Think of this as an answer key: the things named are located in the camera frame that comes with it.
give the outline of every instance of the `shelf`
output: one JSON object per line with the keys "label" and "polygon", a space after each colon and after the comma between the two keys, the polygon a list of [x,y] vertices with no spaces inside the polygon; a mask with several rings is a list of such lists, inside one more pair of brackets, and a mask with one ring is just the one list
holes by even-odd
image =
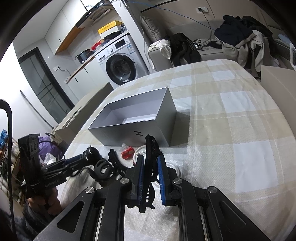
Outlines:
{"label": "shelf", "polygon": [[74,26],[57,49],[55,55],[66,50],[83,29],[84,28],[77,28]]}

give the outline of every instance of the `kitchen cabinet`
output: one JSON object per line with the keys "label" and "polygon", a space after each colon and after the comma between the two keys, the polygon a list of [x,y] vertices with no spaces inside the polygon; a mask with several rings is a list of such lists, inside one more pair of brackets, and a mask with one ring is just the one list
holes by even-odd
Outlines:
{"label": "kitchen cabinet", "polygon": [[68,83],[68,86],[76,95],[76,97],[81,100],[86,94],[91,92],[96,86],[88,75],[85,69],[80,70],[75,77]]}
{"label": "kitchen cabinet", "polygon": [[87,72],[87,74],[97,87],[102,88],[105,84],[108,83],[107,75],[103,72],[95,58],[84,67],[84,70]]}
{"label": "kitchen cabinet", "polygon": [[45,39],[53,54],[56,53],[71,29],[72,27],[65,14],[63,11],[60,11],[45,35]]}
{"label": "kitchen cabinet", "polygon": [[62,8],[71,28],[81,19],[81,17],[87,12],[83,3],[80,0],[69,0]]}
{"label": "kitchen cabinet", "polygon": [[73,91],[78,100],[81,100],[84,97],[84,91],[81,91],[80,84],[75,77],[67,85]]}

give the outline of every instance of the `black jacket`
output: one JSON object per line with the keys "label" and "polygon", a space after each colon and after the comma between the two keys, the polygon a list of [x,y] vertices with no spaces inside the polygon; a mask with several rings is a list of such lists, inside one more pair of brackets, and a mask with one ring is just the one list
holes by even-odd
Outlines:
{"label": "black jacket", "polygon": [[201,60],[200,53],[195,49],[193,41],[183,33],[177,33],[170,37],[170,48],[172,50],[170,59],[174,66],[180,66],[180,60],[183,57],[189,64]]}
{"label": "black jacket", "polygon": [[215,30],[215,36],[224,43],[236,46],[253,33],[252,29],[233,16],[225,15],[223,19],[222,25]]}

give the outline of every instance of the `blue gripper pad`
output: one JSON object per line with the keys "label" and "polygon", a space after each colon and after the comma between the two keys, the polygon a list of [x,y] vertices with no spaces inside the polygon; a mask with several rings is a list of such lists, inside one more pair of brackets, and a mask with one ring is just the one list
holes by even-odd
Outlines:
{"label": "blue gripper pad", "polygon": [[142,193],[143,193],[144,166],[145,166],[145,163],[142,162],[141,163],[139,180],[138,180],[138,195],[137,195],[137,200],[138,200],[138,203],[139,204],[140,204],[140,202],[142,200]]}
{"label": "blue gripper pad", "polygon": [[157,158],[158,165],[158,177],[159,177],[159,188],[160,188],[160,197],[163,205],[165,204],[165,181],[163,178],[163,169],[161,167],[160,156]]}

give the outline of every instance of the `checkered bed sheet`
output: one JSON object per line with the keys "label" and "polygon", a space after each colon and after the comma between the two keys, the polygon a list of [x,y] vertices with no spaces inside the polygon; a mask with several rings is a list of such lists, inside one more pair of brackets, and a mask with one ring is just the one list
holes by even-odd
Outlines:
{"label": "checkered bed sheet", "polygon": [[[296,223],[295,138],[273,99],[233,61],[183,65],[120,86],[83,126],[66,158],[89,145],[107,157],[110,147],[87,130],[103,107],[166,86],[178,111],[171,147],[161,148],[166,161],[192,185],[218,187],[271,240],[283,240]],[[122,162],[132,167],[131,161]],[[100,188],[86,171],[69,178],[59,194],[61,203],[90,185]],[[155,210],[140,214],[126,208],[125,240],[179,240],[178,209],[162,206],[155,189]]]}

